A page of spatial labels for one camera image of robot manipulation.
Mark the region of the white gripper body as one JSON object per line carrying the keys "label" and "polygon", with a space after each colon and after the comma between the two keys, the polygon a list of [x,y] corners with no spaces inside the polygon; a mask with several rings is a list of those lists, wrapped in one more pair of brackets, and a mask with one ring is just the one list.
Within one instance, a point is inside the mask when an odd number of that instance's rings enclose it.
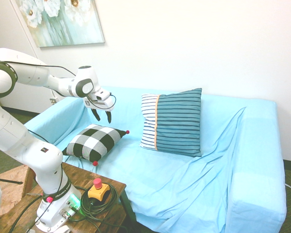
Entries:
{"label": "white gripper body", "polygon": [[110,112],[114,109],[116,101],[113,101],[111,97],[107,97],[104,100],[92,100],[89,97],[83,98],[85,107],[96,110],[103,110]]}

